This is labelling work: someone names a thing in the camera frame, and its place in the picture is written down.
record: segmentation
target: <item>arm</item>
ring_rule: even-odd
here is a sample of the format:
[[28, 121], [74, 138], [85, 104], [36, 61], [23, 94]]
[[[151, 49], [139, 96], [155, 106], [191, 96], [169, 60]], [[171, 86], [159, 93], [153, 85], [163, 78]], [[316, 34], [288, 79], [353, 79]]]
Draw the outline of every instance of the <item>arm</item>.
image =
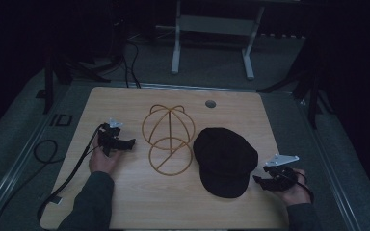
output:
[[97, 147], [97, 139], [94, 139], [93, 146], [89, 162], [92, 174], [74, 199], [73, 211], [62, 221], [58, 230], [109, 230], [114, 190], [114, 180], [110, 175], [121, 151], [107, 157]]
[[[298, 181], [307, 187], [305, 172], [294, 169], [298, 174]], [[317, 217], [308, 192], [299, 185], [294, 185], [284, 192], [273, 192], [286, 205], [289, 218], [289, 231], [321, 231], [323, 230]]]

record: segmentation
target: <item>sleeve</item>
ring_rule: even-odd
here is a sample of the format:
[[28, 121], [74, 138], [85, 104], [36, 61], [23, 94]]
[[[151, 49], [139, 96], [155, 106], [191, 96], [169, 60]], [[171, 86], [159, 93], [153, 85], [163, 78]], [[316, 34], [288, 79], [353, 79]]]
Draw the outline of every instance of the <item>sleeve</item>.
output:
[[312, 204], [287, 207], [289, 231], [322, 231], [320, 220]]
[[114, 181], [107, 173], [93, 172], [58, 230], [109, 230], [113, 190]]

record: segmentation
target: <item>hand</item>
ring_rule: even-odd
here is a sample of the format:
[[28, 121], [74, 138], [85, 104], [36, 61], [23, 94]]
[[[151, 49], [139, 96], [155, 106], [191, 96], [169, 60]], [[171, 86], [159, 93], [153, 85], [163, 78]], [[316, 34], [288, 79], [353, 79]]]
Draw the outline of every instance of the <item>hand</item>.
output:
[[112, 151], [110, 152], [110, 157], [106, 156], [101, 147], [98, 146], [98, 136], [93, 140], [92, 146], [94, 151], [89, 161], [90, 172], [102, 171], [111, 175], [123, 151]]
[[[293, 169], [297, 174], [298, 182], [302, 185], [307, 187], [305, 183], [305, 171], [302, 169]], [[286, 206], [295, 205], [295, 204], [303, 204], [303, 203], [311, 203], [310, 195], [308, 194], [307, 190], [303, 187], [295, 184], [292, 188], [284, 191], [284, 192], [273, 192], [277, 195]]]

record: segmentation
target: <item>black cap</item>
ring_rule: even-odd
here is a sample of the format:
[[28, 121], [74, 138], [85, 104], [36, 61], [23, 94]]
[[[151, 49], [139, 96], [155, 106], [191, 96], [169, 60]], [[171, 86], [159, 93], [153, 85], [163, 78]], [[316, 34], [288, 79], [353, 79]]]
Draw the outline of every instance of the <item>black cap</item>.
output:
[[194, 142], [200, 181], [210, 193], [241, 196], [257, 167], [257, 151], [239, 134], [225, 128], [205, 128]]

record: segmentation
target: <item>table surface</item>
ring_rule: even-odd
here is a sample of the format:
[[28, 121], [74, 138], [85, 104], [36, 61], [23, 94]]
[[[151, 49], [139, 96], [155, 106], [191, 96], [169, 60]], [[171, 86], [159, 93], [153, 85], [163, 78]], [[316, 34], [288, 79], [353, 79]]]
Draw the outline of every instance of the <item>table surface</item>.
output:
[[[206, 107], [207, 100], [215, 101], [216, 107]], [[167, 111], [155, 110], [163, 107], [156, 106], [151, 112], [153, 105], [168, 108], [182, 106], [184, 112], [173, 110], [169, 120], [169, 116], [163, 116]], [[238, 198], [225, 199], [208, 192], [200, 182], [198, 162], [195, 158], [191, 159], [192, 152], [187, 145], [179, 148], [158, 168], [162, 172], [177, 173], [185, 169], [191, 161], [182, 173], [173, 176], [161, 174], [151, 165], [161, 163], [158, 159], [161, 155], [170, 154], [167, 154], [169, 151], [158, 148], [151, 150], [151, 144], [146, 140], [149, 140], [149, 134], [154, 128], [151, 143], [169, 137], [171, 131], [171, 137], [174, 138], [171, 139], [171, 144], [178, 146], [180, 143], [175, 143], [176, 141], [188, 141], [188, 131], [191, 137], [188, 145], [192, 149], [193, 141], [202, 129], [225, 127], [243, 136], [257, 150], [258, 167], [251, 175], [269, 178], [262, 167], [278, 153], [278, 147], [259, 94], [211, 90], [94, 88], [54, 190], [70, 175], [96, 127], [108, 122], [110, 117], [123, 123], [119, 133], [121, 140], [136, 139], [133, 150], [125, 152], [119, 159], [113, 175], [116, 185], [110, 228], [253, 229], [287, 226], [287, 215], [281, 201], [270, 192], [262, 191], [252, 178], [245, 193]], [[164, 147], [169, 143], [169, 140], [162, 140], [157, 144]], [[57, 228], [71, 212], [74, 197], [90, 175], [88, 160], [89, 157], [59, 194], [62, 202], [59, 205], [47, 205], [40, 222], [42, 227]]]

